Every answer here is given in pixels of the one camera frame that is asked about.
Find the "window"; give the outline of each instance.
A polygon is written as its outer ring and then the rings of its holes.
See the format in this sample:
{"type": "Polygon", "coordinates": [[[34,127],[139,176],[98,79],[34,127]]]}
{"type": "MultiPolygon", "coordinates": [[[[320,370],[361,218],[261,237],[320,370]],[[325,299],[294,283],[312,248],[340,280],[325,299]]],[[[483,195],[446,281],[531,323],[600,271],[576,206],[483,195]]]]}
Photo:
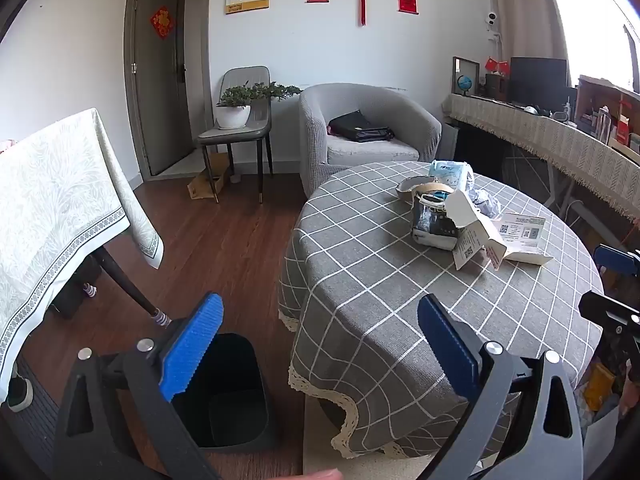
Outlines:
{"type": "Polygon", "coordinates": [[[556,0],[573,84],[580,74],[604,78],[633,90],[633,62],[628,28],[640,46],[640,18],[628,0],[556,0]]]}

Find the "gray dining chair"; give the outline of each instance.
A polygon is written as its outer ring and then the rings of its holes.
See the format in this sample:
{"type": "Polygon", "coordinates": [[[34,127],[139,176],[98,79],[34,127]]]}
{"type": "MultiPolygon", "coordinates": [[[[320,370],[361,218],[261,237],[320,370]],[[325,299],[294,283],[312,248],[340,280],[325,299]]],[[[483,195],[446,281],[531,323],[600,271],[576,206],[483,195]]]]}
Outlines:
{"type": "MultiPolygon", "coordinates": [[[[247,66],[244,68],[233,68],[225,73],[222,78],[222,86],[220,87],[220,96],[225,92],[227,88],[233,86],[242,86],[246,84],[248,87],[253,86],[256,83],[270,84],[269,69],[265,66],[247,66]]],[[[211,190],[218,201],[218,195],[216,193],[216,187],[214,185],[213,172],[211,171],[211,165],[209,161],[209,146],[218,146],[220,144],[226,144],[226,151],[229,155],[229,167],[231,174],[235,173],[234,168],[234,155],[231,150],[231,145],[234,142],[251,142],[256,143],[257,152],[257,165],[258,165],[258,199],[262,203],[262,140],[265,140],[267,147],[267,160],[269,161],[269,173],[273,176],[273,159],[271,158],[271,139],[269,132],[271,131],[271,100],[259,99],[251,103],[251,114],[246,125],[242,128],[235,128],[233,130],[221,130],[218,127],[218,122],[214,124],[211,130],[200,134],[198,136],[198,145],[202,149],[202,155],[204,157],[204,164],[207,168],[207,175],[209,177],[209,183],[211,190]]]]}

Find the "white flower pot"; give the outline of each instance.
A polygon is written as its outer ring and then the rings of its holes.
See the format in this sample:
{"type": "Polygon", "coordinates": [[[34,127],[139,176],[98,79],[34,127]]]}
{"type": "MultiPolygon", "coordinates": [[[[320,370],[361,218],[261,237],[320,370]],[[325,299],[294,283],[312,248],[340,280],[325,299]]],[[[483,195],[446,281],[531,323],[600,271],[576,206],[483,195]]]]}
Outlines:
{"type": "Polygon", "coordinates": [[[251,106],[216,106],[216,120],[221,130],[242,128],[249,120],[251,106]]]}

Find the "gray door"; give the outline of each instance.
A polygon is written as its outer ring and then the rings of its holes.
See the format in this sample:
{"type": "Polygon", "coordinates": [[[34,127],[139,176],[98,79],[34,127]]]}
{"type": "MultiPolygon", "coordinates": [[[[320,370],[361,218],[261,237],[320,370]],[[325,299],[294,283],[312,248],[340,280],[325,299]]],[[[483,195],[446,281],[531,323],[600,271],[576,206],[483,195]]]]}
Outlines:
{"type": "Polygon", "coordinates": [[[151,175],[193,151],[184,67],[184,0],[137,0],[136,89],[151,175]]]}

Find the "chair leg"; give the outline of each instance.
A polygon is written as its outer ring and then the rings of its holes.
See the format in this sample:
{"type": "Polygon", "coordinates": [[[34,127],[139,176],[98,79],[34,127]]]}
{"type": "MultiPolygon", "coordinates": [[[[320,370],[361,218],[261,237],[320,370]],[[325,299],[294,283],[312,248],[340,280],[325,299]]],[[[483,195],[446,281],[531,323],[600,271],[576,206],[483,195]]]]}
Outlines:
{"type": "Polygon", "coordinates": [[[258,139],[255,143],[258,162],[258,198],[262,203],[262,139],[258,139]]]}
{"type": "Polygon", "coordinates": [[[226,146],[226,152],[229,155],[229,169],[231,170],[231,174],[236,174],[236,168],[234,168],[234,152],[231,151],[231,144],[226,146]]]}
{"type": "Polygon", "coordinates": [[[273,178],[273,159],[271,158],[271,139],[269,138],[269,134],[264,137],[264,142],[267,144],[267,160],[269,161],[269,174],[271,178],[273,178]]]}
{"type": "Polygon", "coordinates": [[[153,306],[146,296],[133,284],[116,261],[107,252],[107,249],[104,247],[98,247],[93,252],[93,255],[105,272],[111,276],[111,279],[116,282],[137,304],[139,304],[139,306],[144,308],[154,321],[158,323],[158,325],[168,326],[169,323],[171,323],[171,319],[167,314],[153,306]]]}
{"type": "Polygon", "coordinates": [[[206,146],[202,147],[202,156],[204,157],[204,166],[207,168],[207,176],[209,177],[209,185],[211,186],[211,191],[213,192],[213,196],[216,197],[216,204],[219,204],[218,194],[216,193],[216,185],[213,182],[213,172],[211,171],[211,162],[209,160],[209,150],[206,146]]]}

